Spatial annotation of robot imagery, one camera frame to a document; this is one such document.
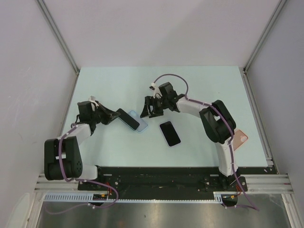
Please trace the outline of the light blue phone case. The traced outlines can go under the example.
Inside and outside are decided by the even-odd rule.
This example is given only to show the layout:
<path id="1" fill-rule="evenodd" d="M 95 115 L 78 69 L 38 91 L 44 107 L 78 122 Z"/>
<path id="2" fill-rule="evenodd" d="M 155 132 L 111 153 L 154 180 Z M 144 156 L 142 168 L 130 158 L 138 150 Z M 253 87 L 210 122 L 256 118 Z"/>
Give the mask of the light blue phone case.
<path id="1" fill-rule="evenodd" d="M 139 127 L 136 129 L 136 132 L 142 133 L 148 128 L 148 124 L 134 110 L 129 111 L 128 114 L 139 123 Z"/>

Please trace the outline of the black phone teal edge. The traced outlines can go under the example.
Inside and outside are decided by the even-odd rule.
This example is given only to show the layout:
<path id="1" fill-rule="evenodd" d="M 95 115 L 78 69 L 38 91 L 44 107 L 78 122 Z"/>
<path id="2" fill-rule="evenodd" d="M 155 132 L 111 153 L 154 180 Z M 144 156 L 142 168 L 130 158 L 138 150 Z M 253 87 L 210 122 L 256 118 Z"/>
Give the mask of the black phone teal edge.
<path id="1" fill-rule="evenodd" d="M 119 114 L 118 118 L 127 126 L 129 126 L 132 130 L 137 130 L 137 128 L 140 126 L 139 122 L 136 121 L 133 117 L 131 117 L 123 109 L 117 109 L 117 113 Z"/>

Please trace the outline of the lilac phone case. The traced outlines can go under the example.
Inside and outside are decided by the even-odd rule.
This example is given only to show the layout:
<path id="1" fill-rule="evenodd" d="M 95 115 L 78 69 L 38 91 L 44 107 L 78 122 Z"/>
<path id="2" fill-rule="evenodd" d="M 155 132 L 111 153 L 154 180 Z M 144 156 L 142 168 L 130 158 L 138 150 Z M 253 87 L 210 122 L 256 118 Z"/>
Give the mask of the lilac phone case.
<path id="1" fill-rule="evenodd" d="M 174 148 L 174 147 L 180 146 L 180 145 L 181 145 L 181 143 L 174 144 L 174 145 L 169 145 L 169 144 L 167 144 L 167 145 L 168 145 L 168 147 L 169 147 L 169 148 Z"/>

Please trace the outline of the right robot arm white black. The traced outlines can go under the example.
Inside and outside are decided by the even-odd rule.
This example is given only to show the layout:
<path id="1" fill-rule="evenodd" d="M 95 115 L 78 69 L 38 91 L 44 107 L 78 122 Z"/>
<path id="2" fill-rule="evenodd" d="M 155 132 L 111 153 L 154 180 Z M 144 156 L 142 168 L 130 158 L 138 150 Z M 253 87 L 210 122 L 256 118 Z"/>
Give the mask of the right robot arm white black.
<path id="1" fill-rule="evenodd" d="M 163 116 L 164 110 L 186 113 L 201 119 L 207 137 L 215 143 L 219 160 L 218 169 L 223 175 L 219 185 L 223 190 L 231 190 L 236 185 L 238 166 L 234 159 L 233 139 L 236 123 L 221 100 L 211 104 L 177 94 L 171 83 L 160 86 L 152 83 L 152 96 L 146 96 L 141 118 Z"/>

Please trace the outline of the blue phone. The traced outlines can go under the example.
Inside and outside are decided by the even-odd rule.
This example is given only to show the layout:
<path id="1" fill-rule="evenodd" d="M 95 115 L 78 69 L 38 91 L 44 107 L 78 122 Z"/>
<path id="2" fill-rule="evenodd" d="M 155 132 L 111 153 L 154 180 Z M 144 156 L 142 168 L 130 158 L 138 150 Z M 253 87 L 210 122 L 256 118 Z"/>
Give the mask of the blue phone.
<path id="1" fill-rule="evenodd" d="M 174 145 L 181 142 L 171 121 L 161 123 L 160 130 L 167 144 Z"/>

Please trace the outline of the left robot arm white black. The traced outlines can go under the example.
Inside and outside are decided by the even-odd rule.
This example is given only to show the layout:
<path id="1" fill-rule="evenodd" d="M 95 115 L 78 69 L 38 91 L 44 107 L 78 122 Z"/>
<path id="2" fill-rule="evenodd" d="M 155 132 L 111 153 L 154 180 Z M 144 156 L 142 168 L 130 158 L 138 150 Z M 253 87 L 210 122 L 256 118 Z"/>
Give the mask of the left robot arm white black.
<path id="1" fill-rule="evenodd" d="M 108 125 L 120 113 L 94 100 L 79 102 L 77 105 L 79 114 L 76 122 L 71 124 L 71 129 L 44 143 L 44 175 L 49 181 L 88 180 L 93 189 L 99 190 L 104 186 L 105 178 L 98 174 L 97 166 L 83 164 L 80 145 L 93 135 L 98 124 Z"/>

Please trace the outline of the pink phone case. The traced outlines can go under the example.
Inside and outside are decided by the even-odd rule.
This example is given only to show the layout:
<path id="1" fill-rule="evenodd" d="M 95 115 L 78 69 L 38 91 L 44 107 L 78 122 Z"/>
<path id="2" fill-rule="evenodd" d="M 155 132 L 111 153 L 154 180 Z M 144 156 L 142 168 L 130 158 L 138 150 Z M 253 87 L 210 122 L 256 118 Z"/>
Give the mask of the pink phone case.
<path id="1" fill-rule="evenodd" d="M 239 149 L 246 141 L 248 136 L 240 129 L 235 129 L 234 139 L 233 139 L 233 150 Z"/>

